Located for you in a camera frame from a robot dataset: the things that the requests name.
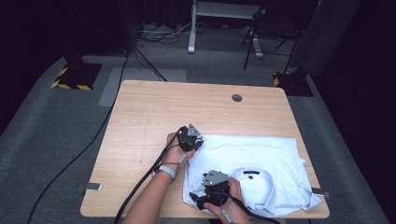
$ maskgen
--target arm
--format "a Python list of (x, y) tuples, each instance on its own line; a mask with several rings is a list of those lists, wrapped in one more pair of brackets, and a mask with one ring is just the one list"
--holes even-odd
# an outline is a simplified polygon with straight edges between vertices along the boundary
[[(242, 197), (242, 190), (239, 181), (234, 178), (230, 178), (228, 180), (230, 184), (230, 194), (235, 198), (239, 199), (241, 202), (244, 201)], [(215, 206), (212, 203), (204, 203), (204, 208), (209, 210), (213, 215), (217, 216), (220, 221), (224, 224), (228, 224), (226, 217), (221, 213), (221, 208)], [(222, 208), (227, 212), (228, 216), (230, 216), (233, 223), (237, 224), (250, 224), (250, 220), (248, 219), (248, 214), (246, 214), (242, 208), (238, 206), (233, 200), (228, 199), (227, 202), (222, 206)]]
[[(167, 143), (170, 142), (174, 135), (175, 133), (168, 134)], [(163, 157), (162, 163), (177, 163), (184, 153), (185, 152), (180, 148), (175, 139), (169, 151)], [(182, 169), (193, 154), (194, 150), (187, 152), (187, 157), (179, 165), (178, 169)], [(177, 165), (166, 164), (166, 166), (177, 172)], [(152, 177), (139, 196), (137, 196), (122, 223), (157, 223), (158, 215), (160, 214), (163, 200), (171, 181), (172, 177), (166, 172), (159, 172)]]

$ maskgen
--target hand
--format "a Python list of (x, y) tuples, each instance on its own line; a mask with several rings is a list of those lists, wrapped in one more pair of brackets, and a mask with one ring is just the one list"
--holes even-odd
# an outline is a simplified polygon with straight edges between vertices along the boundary
[[(228, 180), (228, 183), (230, 184), (230, 194), (235, 198), (237, 198), (242, 203), (244, 203), (244, 199), (242, 197), (241, 185), (239, 184), (239, 181), (234, 178), (230, 178)], [(224, 224), (229, 223), (225, 218), (225, 216), (221, 213), (220, 207), (215, 206), (213, 203), (204, 203), (204, 208), (209, 210), (213, 215), (217, 216), (222, 223)], [(227, 202), (223, 205), (223, 209), (230, 216), (233, 223), (238, 223), (238, 224), (250, 223), (250, 220), (248, 219), (248, 214), (246, 214), (246, 212), (244, 212), (242, 208), (238, 206), (238, 204), (233, 202), (233, 200), (228, 199)]]
[[(175, 136), (177, 133), (169, 133), (167, 140), (166, 140), (166, 145), (172, 140), (172, 138)], [(191, 150), (187, 152), (186, 158), (184, 161), (179, 165), (175, 164), (166, 164), (169, 168), (173, 169), (175, 172), (177, 172), (177, 168), (183, 168), (187, 161), (194, 155), (195, 150)], [(185, 154), (186, 152), (181, 149), (181, 147), (178, 145), (177, 138), (171, 143), (169, 146), (168, 152), (166, 152), (165, 156), (163, 157), (163, 160), (161, 161), (162, 164), (164, 163), (177, 163), (180, 158)]]

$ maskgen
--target chair leg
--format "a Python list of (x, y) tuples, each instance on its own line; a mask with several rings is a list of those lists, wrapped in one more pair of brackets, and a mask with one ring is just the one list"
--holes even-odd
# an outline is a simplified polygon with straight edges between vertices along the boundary
[(300, 39), (300, 34), (297, 34), (297, 37), (296, 37), (296, 39), (295, 39), (295, 41), (294, 41), (294, 44), (293, 44), (293, 48), (291, 49), (291, 53), (290, 53), (290, 56), (289, 56), (289, 58), (288, 58), (288, 62), (286, 63), (286, 66), (285, 66), (285, 70), (283, 70), (283, 74), (286, 74), (286, 72), (288, 71), (289, 63), (290, 63), (291, 57), (292, 57), (293, 54), (294, 54), (294, 50), (295, 50), (296, 47), (297, 47), (297, 42), (298, 42), (299, 39)]
[(252, 28), (252, 27), (253, 27), (253, 26), (250, 26), (250, 28), (248, 28), (247, 34), (245, 35), (244, 42), (242, 42), (242, 45), (245, 44), (245, 42), (246, 42), (247, 39), (248, 39), (248, 36), (250, 36), (250, 32), (251, 32), (251, 28)]
[(251, 49), (251, 47), (253, 47), (253, 37), (254, 37), (254, 35), (250, 36), (250, 43), (248, 43), (247, 58), (245, 59), (244, 69), (247, 69), (247, 66), (248, 66), (248, 57), (250, 55), (250, 49)]

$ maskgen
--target wires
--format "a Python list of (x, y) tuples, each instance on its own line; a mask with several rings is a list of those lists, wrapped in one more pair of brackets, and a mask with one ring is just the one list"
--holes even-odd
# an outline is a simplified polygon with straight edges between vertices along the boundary
[(250, 216), (252, 216), (252, 217), (257, 217), (257, 218), (259, 218), (259, 219), (262, 219), (262, 220), (265, 220), (265, 221), (269, 221), (269, 222), (271, 222), (271, 223), (280, 224), (280, 222), (276, 221), (276, 220), (273, 219), (273, 218), (262, 217), (262, 216), (259, 216), (259, 215), (257, 215), (257, 214), (254, 214), (254, 213), (250, 212), (250, 211), (245, 207), (245, 205), (244, 205), (239, 199), (235, 198), (234, 196), (232, 196), (232, 195), (230, 195), (230, 194), (220, 193), (220, 192), (212, 192), (212, 194), (218, 194), (218, 195), (222, 195), (222, 196), (228, 197), (229, 199), (233, 200), (233, 202), (235, 202), (236, 204), (238, 204), (238, 206), (239, 206), (240, 208), (242, 208), (242, 210), (244, 210), (244, 212), (246, 212), (248, 215), (250, 215)]
[(69, 5), (73, 10), (76, 11), (76, 13), (85, 21), (87, 22), (94, 30), (96, 30), (97, 32), (101, 33), (102, 35), (107, 36), (110, 39), (116, 40), (120, 43), (125, 43), (125, 41), (120, 40), (112, 35), (107, 34), (106, 32), (102, 31), (101, 29), (97, 28), (91, 21), (89, 21), (85, 16), (83, 16), (69, 1), (64, 0), (66, 2), (67, 5)]
[[(123, 71), (124, 71), (124, 68), (125, 68), (125, 64), (128, 62), (128, 59), (129, 59), (129, 53), (127, 53), (125, 62), (124, 62), (123, 66), (122, 66), (122, 69), (121, 69), (121, 75), (120, 75), (120, 80), (119, 80), (119, 87), (118, 87), (118, 89), (117, 89), (116, 98), (117, 98), (117, 95), (119, 94), (119, 91), (120, 91), (120, 84), (121, 84), (121, 81), (122, 81), (122, 75), (123, 75)], [(114, 104), (115, 104), (115, 100), (114, 100), (112, 106), (110, 107), (110, 109), (108, 110), (107, 115), (106, 115), (106, 117), (105, 117), (105, 119), (104, 119), (102, 125), (99, 127), (99, 130), (96, 132), (96, 134), (95, 134), (95, 136), (93, 137), (93, 139), (91, 140), (91, 142), (90, 142), (87, 146), (85, 146), (85, 147), (77, 154), (77, 156), (76, 156), (73, 160), (71, 160), (69, 163), (67, 163), (66, 166), (61, 170), (61, 172), (59, 172), (55, 177), (53, 177), (53, 178), (51, 179), (51, 181), (48, 183), (48, 185), (47, 185), (47, 186), (43, 189), (43, 191), (40, 193), (40, 195), (39, 195), (38, 198), (36, 199), (35, 204), (33, 205), (33, 208), (32, 208), (32, 210), (31, 210), (31, 212), (30, 212), (30, 214), (29, 214), (29, 217), (28, 217), (28, 220), (27, 220), (27, 224), (29, 224), (29, 223), (32, 221), (33, 214), (35, 213), (35, 209), (37, 208), (38, 203), (41, 201), (41, 199), (43, 198), (43, 196), (44, 196), (44, 194), (47, 192), (47, 190), (50, 188), (50, 186), (55, 182), (56, 179), (58, 179), (58, 177), (59, 177), (61, 174), (64, 173), (64, 171), (65, 171), (67, 168), (70, 167), (70, 165), (72, 165), (82, 154), (84, 154), (84, 152), (87, 151), (87, 149), (88, 149), (88, 148), (92, 145), (92, 143), (96, 140), (96, 138), (98, 137), (99, 133), (100, 133), (100, 132), (102, 131), (102, 129), (105, 127), (106, 122), (107, 122), (108, 118), (110, 117), (111, 111), (113, 110)]]
[(179, 30), (173, 32), (154, 31), (158, 28), (158, 26), (156, 26), (155, 28), (149, 29), (147, 31), (145, 30), (140, 31), (141, 33), (146, 33), (146, 34), (142, 35), (142, 37), (138, 40), (146, 41), (149, 43), (160, 43), (162, 45), (176, 44), (177, 42), (180, 41), (179, 38), (182, 35), (186, 34), (186, 31), (190, 30), (190, 26), (191, 26), (191, 22), (189, 22), (187, 25), (183, 26)]
[(154, 67), (154, 65), (152, 65), (152, 63), (142, 54), (142, 52), (140, 52), (140, 50), (137, 47), (134, 47), (134, 49), (136, 50), (136, 57), (139, 57), (137, 55), (137, 53), (145, 60), (145, 62), (151, 67), (151, 71), (153, 71), (155, 73), (155, 75), (157, 75), (157, 77), (162, 78), (164, 81), (168, 81), (166, 80), (165, 77), (163, 77), (163, 75), (161, 75), (161, 73)]
[(163, 149), (163, 152), (161, 152), (161, 155), (158, 157), (158, 159), (152, 164), (151, 168), (146, 172), (146, 174), (140, 179), (140, 181), (134, 186), (134, 189), (132, 192), (128, 195), (128, 197), (125, 199), (124, 203), (120, 207), (119, 212), (116, 215), (116, 218), (114, 220), (114, 224), (118, 224), (120, 222), (120, 218), (122, 215), (123, 210), (125, 209), (126, 205), (128, 204), (129, 201), (131, 201), (132, 197), (134, 197), (134, 194), (137, 192), (137, 190), (140, 188), (140, 186), (145, 182), (145, 180), (149, 177), (149, 175), (152, 173), (154, 168), (158, 165), (158, 163), (163, 159), (165, 156), (166, 152), (170, 149), (171, 144), (174, 142), (175, 138), (180, 134), (181, 130), (183, 127), (179, 128), (175, 135), (172, 137), (172, 139), (169, 141), (169, 143), (166, 145), (166, 147)]

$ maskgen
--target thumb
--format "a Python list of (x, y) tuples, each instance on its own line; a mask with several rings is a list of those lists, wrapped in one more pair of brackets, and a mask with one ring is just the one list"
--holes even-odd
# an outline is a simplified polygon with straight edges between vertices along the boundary
[(221, 209), (215, 206), (213, 203), (204, 203), (204, 208), (206, 208), (207, 210), (209, 210), (209, 212), (218, 217), (222, 223), (227, 223), (227, 219), (221, 213)]

